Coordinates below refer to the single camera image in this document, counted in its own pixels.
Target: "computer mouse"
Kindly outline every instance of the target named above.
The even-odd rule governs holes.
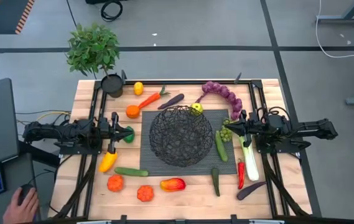
[[[19,198],[17,199],[17,204],[22,205],[23,200],[26,198],[27,193],[29,193],[29,190],[33,188],[33,185],[31,184],[24,184],[21,186],[22,191],[21,194],[19,195]]]

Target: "black wire basket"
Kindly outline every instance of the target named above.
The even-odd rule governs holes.
[[[173,106],[153,120],[149,142],[166,164],[187,167],[201,161],[213,145],[213,130],[206,117],[188,106]]]

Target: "hand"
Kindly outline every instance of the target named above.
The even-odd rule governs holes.
[[[29,190],[26,198],[21,205],[17,204],[17,199],[21,194],[22,189],[18,188],[12,196],[11,203],[8,205],[7,210],[2,216],[3,224],[15,224],[32,222],[34,214],[39,207],[39,198],[34,188]]]

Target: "orange striped tape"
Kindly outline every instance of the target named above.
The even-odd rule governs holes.
[[[23,26],[26,23],[27,17],[29,16],[32,8],[33,8],[34,0],[29,0],[29,2],[26,4],[25,10],[23,11],[21,15],[21,19],[19,19],[19,22],[17,23],[15,33],[20,34],[22,32]]]

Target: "green apple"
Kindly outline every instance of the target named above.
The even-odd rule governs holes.
[[[200,113],[203,113],[203,107],[200,103],[192,103],[192,105],[190,105],[190,107],[195,108]]]

